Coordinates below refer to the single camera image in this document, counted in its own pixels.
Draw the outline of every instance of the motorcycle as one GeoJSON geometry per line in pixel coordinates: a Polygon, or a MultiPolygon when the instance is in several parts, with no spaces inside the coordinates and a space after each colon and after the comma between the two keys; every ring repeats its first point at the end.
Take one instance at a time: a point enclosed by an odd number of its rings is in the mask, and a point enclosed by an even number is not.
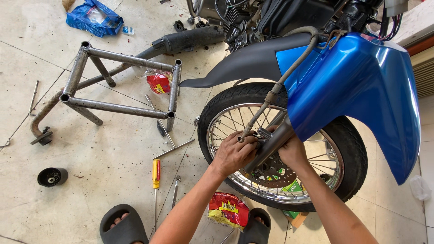
{"type": "Polygon", "coordinates": [[[239,80],[211,99],[200,115],[198,140],[211,163],[234,131],[255,130],[260,147],[252,162],[225,182],[273,208],[315,208],[277,149],[294,133],[309,162],[343,200],[365,180],[363,140],[347,116],[367,125],[401,185],[416,163],[421,140],[410,57],[390,40],[402,13],[376,20],[383,0],[187,0],[192,17],[220,26],[231,54],[204,78],[182,87],[208,88],[239,80]],[[379,36],[367,24],[379,23],[379,36]],[[250,78],[273,82],[239,84],[250,78]],[[278,125],[270,133],[269,126],[278,125]]]}

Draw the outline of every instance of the hand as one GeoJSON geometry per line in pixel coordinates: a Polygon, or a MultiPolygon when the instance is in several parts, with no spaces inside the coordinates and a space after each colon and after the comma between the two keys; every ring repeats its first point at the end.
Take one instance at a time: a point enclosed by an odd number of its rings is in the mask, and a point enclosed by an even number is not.
{"type": "MultiPolygon", "coordinates": [[[[267,128],[269,132],[273,132],[277,125],[267,128]]],[[[284,164],[290,167],[296,174],[302,173],[307,169],[313,169],[307,160],[306,149],[303,142],[294,134],[285,144],[278,150],[280,159],[284,164]]]]}
{"type": "Polygon", "coordinates": [[[237,137],[243,134],[243,131],[237,131],[230,134],[217,150],[216,156],[211,163],[215,167],[215,172],[226,178],[230,174],[238,171],[240,168],[253,160],[256,154],[256,145],[258,138],[253,135],[253,131],[244,138],[243,143],[237,141],[237,137]]]}

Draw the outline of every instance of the tire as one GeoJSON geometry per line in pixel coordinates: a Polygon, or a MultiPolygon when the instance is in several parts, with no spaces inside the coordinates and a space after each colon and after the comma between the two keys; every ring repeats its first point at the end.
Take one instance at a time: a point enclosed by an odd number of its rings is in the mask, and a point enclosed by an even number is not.
{"type": "MultiPolygon", "coordinates": [[[[221,111],[247,102],[263,103],[266,94],[272,89],[274,83],[254,82],[231,87],[219,93],[209,101],[203,109],[197,128],[199,145],[206,160],[210,164],[213,158],[207,147],[207,129],[213,118],[221,111]]],[[[282,108],[287,106],[287,94],[285,89],[279,92],[279,99],[272,104],[282,108]]],[[[340,116],[323,128],[342,155],[343,179],[335,190],[336,195],[347,201],[354,196],[365,180],[368,170],[368,157],[361,136],[354,125],[345,116],[340,116]]],[[[276,202],[260,197],[246,191],[235,182],[226,178],[225,182],[239,193],[264,205],[287,211],[313,212],[315,208],[311,202],[305,204],[288,204],[276,202]]]]}

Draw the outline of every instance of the front fork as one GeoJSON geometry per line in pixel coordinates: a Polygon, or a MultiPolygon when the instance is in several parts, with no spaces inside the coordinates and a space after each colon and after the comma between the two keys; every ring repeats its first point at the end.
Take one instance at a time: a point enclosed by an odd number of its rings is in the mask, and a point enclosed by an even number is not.
{"type": "Polygon", "coordinates": [[[246,178],[252,177],[252,173],[257,175],[258,171],[256,171],[256,169],[294,135],[293,126],[291,125],[288,114],[285,112],[280,111],[277,113],[269,127],[272,125],[279,125],[272,133],[263,128],[258,129],[258,134],[264,137],[265,141],[256,152],[255,158],[244,167],[246,178]]]}

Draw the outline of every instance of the small plastic packet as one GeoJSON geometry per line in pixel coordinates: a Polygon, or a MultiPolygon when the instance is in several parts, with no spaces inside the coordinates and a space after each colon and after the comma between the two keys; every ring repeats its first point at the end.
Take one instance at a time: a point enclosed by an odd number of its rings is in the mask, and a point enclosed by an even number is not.
{"type": "Polygon", "coordinates": [[[116,35],[124,20],[97,0],[85,0],[83,5],[66,13],[66,23],[80,30],[87,30],[98,37],[116,35]]]}
{"type": "Polygon", "coordinates": [[[122,27],[122,34],[125,35],[134,35],[134,29],[133,27],[124,26],[122,27]]]}
{"type": "Polygon", "coordinates": [[[208,219],[243,231],[249,220],[249,208],[236,195],[217,191],[208,205],[208,219]]]}
{"type": "Polygon", "coordinates": [[[432,190],[420,175],[415,175],[410,179],[410,188],[413,196],[421,201],[431,198],[432,190]]]}
{"type": "Polygon", "coordinates": [[[147,69],[143,76],[139,78],[146,79],[151,90],[157,94],[170,92],[170,83],[172,82],[172,73],[158,69],[147,69]]]}

